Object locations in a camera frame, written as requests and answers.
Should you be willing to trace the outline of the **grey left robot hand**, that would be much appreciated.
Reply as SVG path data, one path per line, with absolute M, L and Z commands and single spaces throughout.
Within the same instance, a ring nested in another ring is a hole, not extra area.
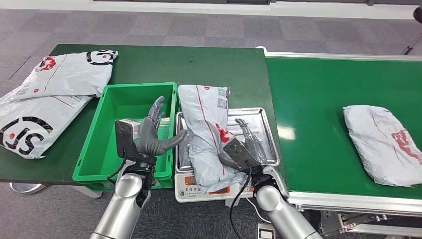
M 160 96 L 155 100 L 140 126 L 140 138 L 135 142 L 135 145 L 138 152 L 142 154 L 162 155 L 179 145 L 188 136 L 188 131 L 182 130 L 176 136 L 165 141 L 158 139 L 158 127 L 163 116 L 160 111 L 164 106 L 164 100 L 164 96 Z

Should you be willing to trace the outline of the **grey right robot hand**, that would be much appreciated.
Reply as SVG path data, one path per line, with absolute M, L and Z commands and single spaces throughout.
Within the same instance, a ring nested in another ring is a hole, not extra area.
M 239 140 L 231 132 L 221 129 L 221 153 L 218 157 L 220 162 L 239 172 L 251 173 L 252 175 L 263 171 L 263 163 L 266 162 L 262 143 L 253 135 L 247 123 L 243 119 L 235 120 L 242 129 L 244 142 Z

